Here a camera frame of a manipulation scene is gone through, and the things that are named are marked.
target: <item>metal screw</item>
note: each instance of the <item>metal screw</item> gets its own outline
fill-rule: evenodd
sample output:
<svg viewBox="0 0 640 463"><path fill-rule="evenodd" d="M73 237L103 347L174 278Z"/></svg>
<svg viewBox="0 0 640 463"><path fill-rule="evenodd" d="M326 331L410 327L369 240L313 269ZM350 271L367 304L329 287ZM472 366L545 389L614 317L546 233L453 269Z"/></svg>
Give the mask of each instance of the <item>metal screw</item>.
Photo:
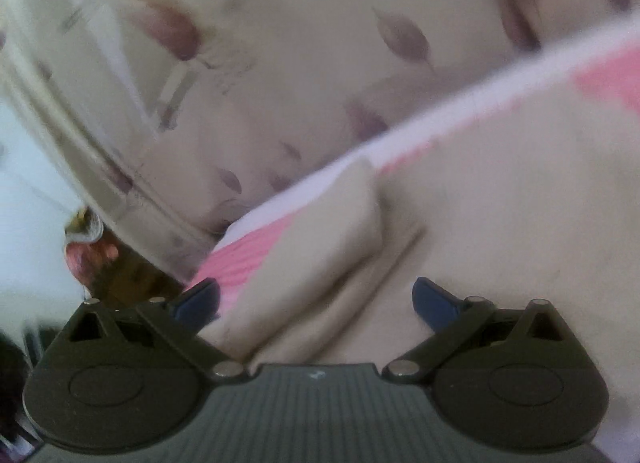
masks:
<svg viewBox="0 0 640 463"><path fill-rule="evenodd" d="M471 297L467 297L465 302L470 304L477 304L479 302L484 302L486 299L484 297L479 297L478 295L472 295Z"/></svg>
<svg viewBox="0 0 640 463"><path fill-rule="evenodd" d="M420 372L420 366L412 360L394 360L388 369L395 377L413 377Z"/></svg>
<svg viewBox="0 0 640 463"><path fill-rule="evenodd" d="M239 377L244 373L244 366L233 360L225 360L213 367L213 374L218 378L230 379Z"/></svg>

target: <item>white fabric edge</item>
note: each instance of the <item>white fabric edge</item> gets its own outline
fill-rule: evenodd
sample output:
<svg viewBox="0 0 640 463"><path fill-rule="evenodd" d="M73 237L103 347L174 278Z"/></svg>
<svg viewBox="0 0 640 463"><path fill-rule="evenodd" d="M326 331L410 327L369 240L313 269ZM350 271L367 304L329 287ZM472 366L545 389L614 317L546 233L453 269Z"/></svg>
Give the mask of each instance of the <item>white fabric edge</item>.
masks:
<svg viewBox="0 0 640 463"><path fill-rule="evenodd" d="M452 133L506 108L514 100L569 78L580 66L609 58L640 37L640 13L618 18L543 49L518 61L487 80L465 88L425 113L345 154L269 201L256 207L231 225L216 245L220 250L252 231L299 210L324 192L356 158L366 157L377 169L411 153L428 141Z"/></svg>

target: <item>patterned fabric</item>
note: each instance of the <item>patterned fabric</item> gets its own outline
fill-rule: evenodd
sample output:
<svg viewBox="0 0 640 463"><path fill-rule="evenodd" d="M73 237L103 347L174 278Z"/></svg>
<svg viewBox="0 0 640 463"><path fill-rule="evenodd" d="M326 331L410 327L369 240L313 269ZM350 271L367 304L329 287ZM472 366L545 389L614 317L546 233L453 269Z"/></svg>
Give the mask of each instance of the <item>patterned fabric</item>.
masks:
<svg viewBox="0 0 640 463"><path fill-rule="evenodd" d="M261 202L635 1L0 0L0 60L92 208L186 280Z"/></svg>

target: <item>white wall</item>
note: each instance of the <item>white wall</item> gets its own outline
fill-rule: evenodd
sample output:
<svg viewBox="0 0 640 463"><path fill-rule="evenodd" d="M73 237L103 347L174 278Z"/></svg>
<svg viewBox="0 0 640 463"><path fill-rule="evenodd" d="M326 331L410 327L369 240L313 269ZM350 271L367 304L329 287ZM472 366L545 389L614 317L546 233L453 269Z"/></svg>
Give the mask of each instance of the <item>white wall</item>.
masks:
<svg viewBox="0 0 640 463"><path fill-rule="evenodd" d="M63 324L84 292L63 258L64 226L82 202L0 102L0 329Z"/></svg>

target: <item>white logo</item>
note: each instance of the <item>white logo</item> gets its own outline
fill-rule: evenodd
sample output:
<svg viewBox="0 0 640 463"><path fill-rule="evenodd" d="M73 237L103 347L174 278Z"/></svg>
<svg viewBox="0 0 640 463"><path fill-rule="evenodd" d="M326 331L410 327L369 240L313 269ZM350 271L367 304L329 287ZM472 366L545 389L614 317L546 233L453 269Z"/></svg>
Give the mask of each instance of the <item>white logo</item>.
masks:
<svg viewBox="0 0 640 463"><path fill-rule="evenodd" d="M314 380L321 380L326 376L324 371L315 371L313 373L309 373L309 378L313 378Z"/></svg>

